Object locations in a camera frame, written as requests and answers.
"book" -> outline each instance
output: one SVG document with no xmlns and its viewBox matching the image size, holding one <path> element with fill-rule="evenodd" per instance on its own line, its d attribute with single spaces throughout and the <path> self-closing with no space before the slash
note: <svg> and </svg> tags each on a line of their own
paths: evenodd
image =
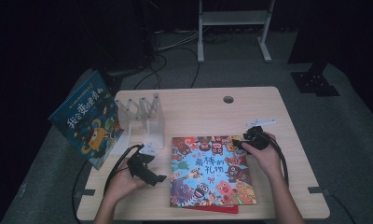
<svg viewBox="0 0 373 224">
<path fill-rule="evenodd" d="M 114 97 L 94 71 L 48 119 L 99 170 L 123 133 L 117 112 Z"/>
<path fill-rule="evenodd" d="M 232 144 L 239 135 L 172 138 L 172 207 L 256 203 L 246 152 Z"/>
</svg>

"metal frame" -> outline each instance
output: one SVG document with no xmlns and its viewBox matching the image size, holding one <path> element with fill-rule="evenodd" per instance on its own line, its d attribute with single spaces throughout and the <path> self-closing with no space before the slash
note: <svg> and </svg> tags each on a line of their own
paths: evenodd
<svg viewBox="0 0 373 224">
<path fill-rule="evenodd" d="M 266 37 L 270 25 L 275 0 L 271 0 L 268 10 L 258 11 L 219 11 L 203 12 L 202 0 L 199 1 L 199 41 L 198 62 L 204 63 L 203 26 L 204 25 L 241 25 L 241 24 L 263 24 L 263 34 L 257 38 L 266 63 L 271 62 Z"/>
</svg>

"human hand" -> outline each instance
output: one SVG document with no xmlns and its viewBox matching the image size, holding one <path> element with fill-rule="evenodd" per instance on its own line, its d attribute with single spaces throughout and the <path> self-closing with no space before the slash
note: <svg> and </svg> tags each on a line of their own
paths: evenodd
<svg viewBox="0 0 373 224">
<path fill-rule="evenodd" d="M 273 134 L 266 134 L 268 134 L 272 139 L 276 139 Z M 258 150 L 246 143 L 242 143 L 242 147 L 256 158 L 260 168 L 268 177 L 283 175 L 279 154 L 271 144 L 263 150 Z"/>
<path fill-rule="evenodd" d="M 120 164 L 117 168 L 116 174 L 112 177 L 108 189 L 104 195 L 107 200 L 114 201 L 117 203 L 121 199 L 125 198 L 128 194 L 133 192 L 145 185 L 145 182 L 141 179 L 134 179 L 131 176 L 131 172 L 128 168 L 129 158 Z"/>
</svg>

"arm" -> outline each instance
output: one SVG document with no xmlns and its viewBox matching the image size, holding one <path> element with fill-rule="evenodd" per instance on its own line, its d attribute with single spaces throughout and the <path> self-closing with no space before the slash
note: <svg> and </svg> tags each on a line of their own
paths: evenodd
<svg viewBox="0 0 373 224">
<path fill-rule="evenodd" d="M 279 223 L 305 223 L 285 184 L 280 157 L 276 150 L 271 145 L 263 150 L 257 150 L 246 143 L 242 143 L 242 147 L 256 157 L 259 166 L 268 177 L 277 221 Z"/>
<path fill-rule="evenodd" d="M 112 223 L 114 219 L 115 208 L 117 203 L 133 192 L 145 185 L 143 180 L 133 179 L 129 169 L 127 169 L 126 158 L 120 165 L 118 172 L 111 179 L 107 192 L 105 193 L 99 210 L 97 211 L 94 223 L 104 224 Z"/>
</svg>

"cartoon illustration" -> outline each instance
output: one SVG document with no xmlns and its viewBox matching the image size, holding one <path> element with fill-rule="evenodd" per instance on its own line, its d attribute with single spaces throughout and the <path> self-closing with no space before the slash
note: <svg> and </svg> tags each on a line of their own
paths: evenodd
<svg viewBox="0 0 373 224">
<path fill-rule="evenodd" d="M 215 155 L 224 155 L 223 150 L 222 150 L 222 144 L 221 143 L 213 143 L 213 148 L 212 148 L 213 156 Z"/>
<path fill-rule="evenodd" d="M 242 169 L 239 166 L 229 166 L 226 173 L 230 183 L 235 183 L 236 179 L 239 179 L 247 184 L 251 182 L 250 171 L 248 168 Z"/>
<path fill-rule="evenodd" d="M 171 206 L 256 203 L 252 200 L 255 195 L 246 153 L 237 147 L 232 151 L 226 149 L 232 137 L 237 138 L 189 136 L 172 139 Z M 190 150 L 182 154 L 182 147 Z"/>
<path fill-rule="evenodd" d="M 179 206 L 194 206 L 198 204 L 199 198 L 202 198 L 206 193 L 209 192 L 209 186 L 204 183 L 199 183 L 193 192 L 192 196 L 183 203 L 179 203 Z"/>
<path fill-rule="evenodd" d="M 236 179 L 236 189 L 241 196 L 245 196 L 250 203 L 256 203 L 256 195 L 253 186 L 247 185 L 239 179 Z"/>
<path fill-rule="evenodd" d="M 229 151 L 229 152 L 234 152 L 234 151 L 236 151 L 237 149 L 239 149 L 238 147 L 236 147 L 236 146 L 233 145 L 233 142 L 232 142 L 233 139 L 241 141 L 241 140 L 242 140 L 242 137 L 241 137 L 241 136 L 238 136 L 238 135 L 232 135 L 232 136 L 229 138 L 229 141 L 228 141 L 228 143 L 227 143 L 227 151 Z"/>
<path fill-rule="evenodd" d="M 200 145 L 199 149 L 201 151 L 209 151 L 211 149 L 210 141 L 207 137 L 198 137 Z"/>
<path fill-rule="evenodd" d="M 234 189 L 228 182 L 221 180 L 218 185 L 215 186 L 219 194 L 221 194 L 224 199 L 225 204 L 238 204 L 236 198 L 232 195 L 237 193 L 237 190 Z"/>
<path fill-rule="evenodd" d="M 182 177 L 183 179 L 188 178 L 201 178 L 201 173 L 199 167 L 195 167 L 193 170 L 191 170 L 187 175 Z"/>
<path fill-rule="evenodd" d="M 174 181 L 176 178 L 178 178 L 181 175 L 181 172 L 178 173 L 171 173 L 170 175 L 170 181 Z"/>
<path fill-rule="evenodd" d="M 105 153 L 104 148 L 106 147 L 106 138 L 109 137 L 109 133 L 101 125 L 102 122 L 99 119 L 95 119 L 91 123 L 93 133 L 88 142 L 89 147 L 86 148 L 86 145 L 84 145 L 81 148 L 83 154 L 88 154 L 91 150 L 94 150 L 92 157 L 101 157 Z"/>
<path fill-rule="evenodd" d="M 176 179 L 171 183 L 173 201 L 177 203 L 184 203 L 191 199 L 193 190 L 184 183 L 183 179 Z"/>
<path fill-rule="evenodd" d="M 180 162 L 172 162 L 172 171 L 183 169 L 183 170 L 189 170 L 189 166 L 186 161 L 180 161 Z"/>
<path fill-rule="evenodd" d="M 225 162 L 232 166 L 236 166 L 236 165 L 247 166 L 247 159 L 245 158 L 245 156 L 240 156 L 237 153 L 233 154 L 232 157 L 225 157 Z"/>
<path fill-rule="evenodd" d="M 172 154 L 172 161 L 181 161 L 183 159 L 183 156 L 178 154 Z"/>
</svg>

